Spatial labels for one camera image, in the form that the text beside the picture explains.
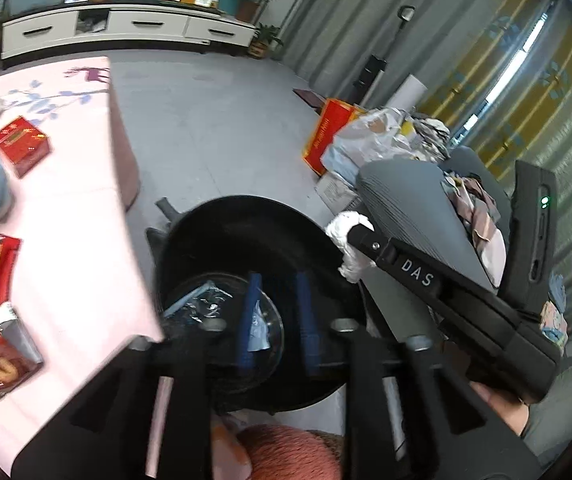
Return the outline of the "person's right hand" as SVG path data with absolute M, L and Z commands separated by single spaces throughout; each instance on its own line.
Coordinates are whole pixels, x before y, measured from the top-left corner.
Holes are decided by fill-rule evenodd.
M 509 393 L 494 390 L 480 382 L 469 382 L 469 386 L 486 402 L 517 436 L 525 430 L 529 420 L 529 407 Z

